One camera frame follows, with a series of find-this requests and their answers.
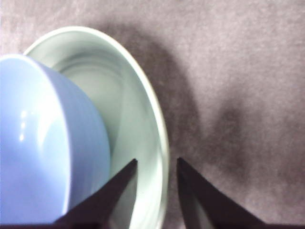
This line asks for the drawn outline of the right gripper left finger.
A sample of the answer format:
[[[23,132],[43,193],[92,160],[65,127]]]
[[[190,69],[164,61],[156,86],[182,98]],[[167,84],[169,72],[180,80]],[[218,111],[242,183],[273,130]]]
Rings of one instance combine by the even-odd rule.
[[[53,224],[55,229],[128,229],[137,190],[138,161],[131,160],[101,189]]]

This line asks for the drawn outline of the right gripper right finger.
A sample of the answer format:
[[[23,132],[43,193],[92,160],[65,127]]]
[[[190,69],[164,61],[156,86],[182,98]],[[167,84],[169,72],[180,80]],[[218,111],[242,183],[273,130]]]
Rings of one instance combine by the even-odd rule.
[[[187,229],[248,229],[265,223],[177,159],[179,202]]]

